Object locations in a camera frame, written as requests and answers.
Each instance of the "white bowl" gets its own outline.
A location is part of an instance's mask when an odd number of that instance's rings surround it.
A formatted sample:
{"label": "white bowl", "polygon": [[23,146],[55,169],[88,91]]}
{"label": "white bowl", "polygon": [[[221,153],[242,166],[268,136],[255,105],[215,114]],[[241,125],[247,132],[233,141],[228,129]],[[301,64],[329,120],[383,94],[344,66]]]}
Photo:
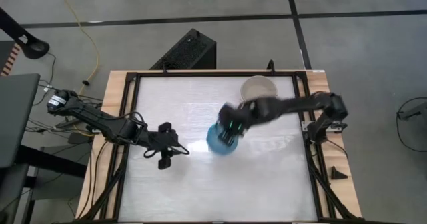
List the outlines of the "white bowl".
{"label": "white bowl", "polygon": [[257,97],[275,97],[278,94],[273,81],[263,76],[253,76],[246,80],[240,87],[240,94],[243,101],[255,99]]}

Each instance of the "black device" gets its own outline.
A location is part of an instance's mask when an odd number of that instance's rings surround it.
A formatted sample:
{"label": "black device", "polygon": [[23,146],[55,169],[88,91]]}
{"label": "black device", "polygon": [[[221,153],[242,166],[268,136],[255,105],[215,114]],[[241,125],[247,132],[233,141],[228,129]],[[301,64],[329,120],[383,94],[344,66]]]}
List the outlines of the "black device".
{"label": "black device", "polygon": [[151,158],[156,153],[161,153],[159,169],[171,166],[171,157],[174,155],[188,155],[189,151],[178,142],[178,135],[172,129],[171,123],[159,126],[158,131],[148,131],[147,123],[139,113],[140,120],[126,115],[114,117],[92,105],[84,103],[74,91],[56,91],[47,103],[47,112],[53,115],[73,116],[90,127],[102,132],[105,139],[114,145],[139,145],[147,148],[145,158]]}
{"label": "black device", "polygon": [[216,69],[216,42],[191,29],[150,68],[174,69]]}

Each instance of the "white table surface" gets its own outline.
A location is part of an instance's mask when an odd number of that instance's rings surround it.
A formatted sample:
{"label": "white table surface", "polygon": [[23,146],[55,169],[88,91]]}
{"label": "white table surface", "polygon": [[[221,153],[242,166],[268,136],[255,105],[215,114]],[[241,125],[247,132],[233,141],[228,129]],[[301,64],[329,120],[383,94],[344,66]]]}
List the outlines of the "white table surface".
{"label": "white table surface", "polygon": [[[190,155],[145,159],[131,146],[119,221],[313,221],[316,219],[297,114],[251,128],[228,156],[206,135],[225,102],[241,101],[248,77],[142,77],[136,111],[148,129],[168,121]],[[278,97],[294,97],[290,77],[270,77]]]}

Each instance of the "gray floor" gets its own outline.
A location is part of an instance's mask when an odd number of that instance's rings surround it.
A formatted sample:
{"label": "gray floor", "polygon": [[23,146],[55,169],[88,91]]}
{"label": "gray floor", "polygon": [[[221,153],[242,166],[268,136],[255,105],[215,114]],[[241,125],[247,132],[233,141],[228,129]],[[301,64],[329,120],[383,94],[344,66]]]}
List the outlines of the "gray floor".
{"label": "gray floor", "polygon": [[[427,0],[295,0],[300,13],[427,9]],[[82,21],[286,14],[288,0],[70,0]],[[61,0],[0,0],[20,23],[72,22]],[[313,69],[325,69],[331,90],[349,109],[344,143],[362,214],[376,221],[424,223],[427,219],[427,158],[404,148],[395,112],[412,97],[427,96],[427,16],[303,19]],[[101,52],[101,68],[88,95],[103,97],[113,69],[149,69],[189,29],[218,42],[218,69],[263,69],[273,59],[280,69],[303,69],[292,20],[223,21],[87,28]],[[54,86],[80,88],[95,65],[95,53],[78,28],[30,29],[57,56]],[[0,40],[9,40],[0,33]],[[51,57],[20,55],[13,74],[38,72],[49,78]],[[31,116],[54,124],[44,105]],[[402,124],[402,136],[427,149],[421,120]],[[64,145],[53,135],[26,134],[32,147]],[[70,221],[67,200],[40,202],[32,223]]]}

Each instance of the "black metal frame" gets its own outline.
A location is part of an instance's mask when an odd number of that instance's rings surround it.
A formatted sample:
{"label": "black metal frame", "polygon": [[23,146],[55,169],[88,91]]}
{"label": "black metal frame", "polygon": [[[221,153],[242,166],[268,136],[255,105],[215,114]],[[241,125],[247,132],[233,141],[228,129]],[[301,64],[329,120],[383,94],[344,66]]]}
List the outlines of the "black metal frame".
{"label": "black metal frame", "polygon": [[48,169],[80,178],[85,178],[87,169],[86,165],[44,153],[24,145],[19,146],[15,163],[27,163],[33,167]]}
{"label": "black metal frame", "polygon": [[[252,72],[252,71],[242,71],[242,72],[227,72],[227,71],[216,71],[216,72],[157,72],[157,73],[132,73],[129,72],[126,76],[126,82],[125,87],[123,90],[123,97],[120,107],[120,115],[125,114],[125,107],[127,105],[127,98],[129,96],[129,89],[131,86],[131,82],[135,81],[135,88],[133,90],[133,97],[131,101],[131,109],[129,111],[134,111],[136,108],[138,93],[139,93],[139,85],[141,83],[141,78],[143,77],[251,77],[254,75],[263,75],[268,77],[291,77],[292,78],[292,84],[294,86],[294,94],[296,97],[300,96],[300,89],[298,87],[298,79],[302,82],[303,90],[305,95],[308,95],[309,89],[308,89],[308,82],[307,82],[307,76],[305,71],[275,71],[274,70],[274,64],[270,64],[268,67],[271,68],[271,71],[260,71],[260,72]],[[298,113],[298,117],[300,118],[300,121],[304,120],[304,114],[302,112]],[[303,134],[303,140],[304,140],[304,147],[306,151],[306,159],[309,160],[312,158],[311,150],[310,150],[310,142],[306,140],[306,137],[304,137]],[[324,163],[324,157],[323,153],[320,151],[318,152],[318,161],[321,165],[321,174],[324,176],[326,180],[328,180],[328,176],[326,173],[326,166]],[[107,176],[107,183],[111,181],[111,178],[113,176],[113,171],[115,169],[115,163],[117,161],[117,156],[119,155],[119,148],[115,146],[113,148],[113,152],[111,154],[111,161],[109,166],[109,172]],[[129,155],[129,146],[124,147],[123,150],[123,159],[127,159]],[[117,184],[117,195],[115,197],[115,203],[114,203],[114,212],[113,212],[113,219],[118,219],[119,217],[119,209],[121,205],[121,197],[123,193],[123,186],[124,186],[124,179],[125,175],[121,177]],[[310,183],[312,187],[312,194],[314,198],[314,207],[316,208],[316,216],[318,219],[322,218],[322,207],[320,205],[320,197],[318,193],[317,183],[316,179],[312,174],[310,174]],[[101,216],[100,219],[106,218],[106,212],[107,212],[107,206],[108,206],[107,200],[103,207],[101,208]],[[332,202],[328,202],[328,208],[334,209]]]}

